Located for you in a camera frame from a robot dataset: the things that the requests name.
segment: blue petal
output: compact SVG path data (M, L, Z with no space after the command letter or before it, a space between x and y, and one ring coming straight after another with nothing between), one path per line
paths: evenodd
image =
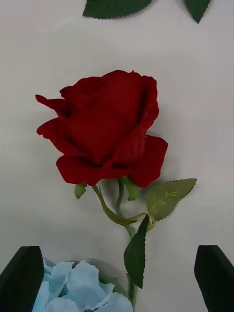
M110 301L100 307L97 312L133 312L131 302L120 293L113 293Z
M70 299L55 298L45 308L44 312L83 312L76 303Z
M49 283L44 281L39 289L32 312L44 312L49 300Z
M100 282L99 282L99 284L102 287L102 289L105 291L106 296L95 305L94 309L99 308L101 306L104 306L104 304L106 304L110 300L113 289L115 287L113 284L103 284Z
M67 298L74 300L81 310L94 310L104 300L106 292L112 286L103 289L98 280L98 269L85 261L81 261L68 276Z
M74 262L60 262L52 268L49 280L49 301L57 298L67 282L67 276L72 270Z
M43 280L42 280L42 283L43 283L44 281L49 282L50 280L51 280L51 276L50 276L50 274L45 273L45 274L44 274L44 278L43 278Z
M51 275L52 267L47 264L47 262L46 262L46 260L44 258L43 258L43 263L44 263L45 274Z

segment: leaf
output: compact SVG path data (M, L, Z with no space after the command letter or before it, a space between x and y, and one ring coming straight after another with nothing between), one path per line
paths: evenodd
M155 221L166 218L178 202L194 187L196 179L165 182L152 186L146 194L146 204L150 216Z
M103 284L114 284L114 292L121 293L129 299L127 292L122 288L117 277L107 276L99 270L99 281Z
M122 177L123 183L126 185L128 190L128 200L135 200L137 199L140 191L140 187L132 182L132 180L128 176Z
M111 211L107 207L107 205L104 201L104 198L102 196L101 189L99 188L99 190L98 190L98 187L95 185L95 186L93 186L93 190L97 194L104 212L106 213L108 218L111 219L114 223L125 226L125 225L129 225L129 224L137 222L136 219L124 219L124 218L121 218L120 216L118 216L117 214L115 214L113 211Z
M140 288L143 286L145 270L145 236L149 224L149 216L146 215L137 233L134 235L124 252L125 268L132 281Z
M87 0L83 16L114 19L136 13L152 0Z
M199 23L211 0L184 0L193 19Z
M86 186L87 186L86 182L82 184L76 184L75 196L77 199L81 198L81 196L86 192Z

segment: rose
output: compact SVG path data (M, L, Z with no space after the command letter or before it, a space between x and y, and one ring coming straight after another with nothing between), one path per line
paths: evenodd
M156 80L118 70L60 93L63 99L36 96L58 115L37 133L64 154L57 167L66 182L93 186L128 175L146 187L160 176L167 143L146 135L159 112Z

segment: artificial leaf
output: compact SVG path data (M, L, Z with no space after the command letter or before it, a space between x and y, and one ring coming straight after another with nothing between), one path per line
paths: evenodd
M87 0L83 16L114 19L136 13L152 0Z
M135 200L137 199L140 191L140 187L132 182L132 180L128 176L122 177L123 183L126 185L128 190L128 200Z
M134 235L124 252L125 268L132 281L140 288L143 286L145 270L145 236L149 224L149 216L146 215L137 233Z
M87 186L86 182L82 184L76 184L75 195L77 199L81 198L81 196L86 192L86 186Z
M211 0L184 0L193 19L199 23Z
M129 298L127 292L120 285L117 277L107 276L106 274L104 274L103 272L100 272L99 270L99 281L103 284L113 284L115 286L114 292L121 293L125 297Z
M146 204L155 221L166 218L178 202L194 187L196 179L165 182L152 186L146 194Z
M104 198L102 196L101 189L99 188L99 190L98 190L98 187L95 185L95 186L93 186L93 190L97 194L97 196L98 196L98 198L99 198L99 200L101 202L101 205L102 205L102 208L103 208L104 212L106 213L108 218L111 219L114 223L126 226L126 225L129 225L129 224L137 222L136 219L130 219L130 218L129 219L125 219L125 218L122 218L122 217L118 216L117 214L115 214L113 211L111 211L107 207L107 205L106 205L106 203L104 201Z

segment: red rose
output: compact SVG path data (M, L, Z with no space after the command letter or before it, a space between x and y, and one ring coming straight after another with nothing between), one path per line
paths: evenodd
M64 155L63 179L93 186L127 176L146 187L160 176L167 143L146 135L158 115L156 81L135 72L114 71L65 87L60 99L36 96L58 117L37 130Z

